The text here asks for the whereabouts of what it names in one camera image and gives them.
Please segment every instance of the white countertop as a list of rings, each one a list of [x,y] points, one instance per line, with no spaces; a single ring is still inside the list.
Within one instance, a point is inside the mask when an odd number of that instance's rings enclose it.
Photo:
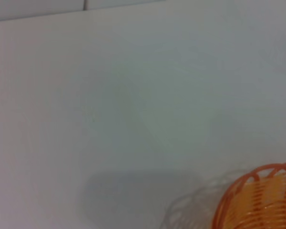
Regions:
[[[286,161],[286,5],[223,1],[0,22],[0,229],[157,229]]]

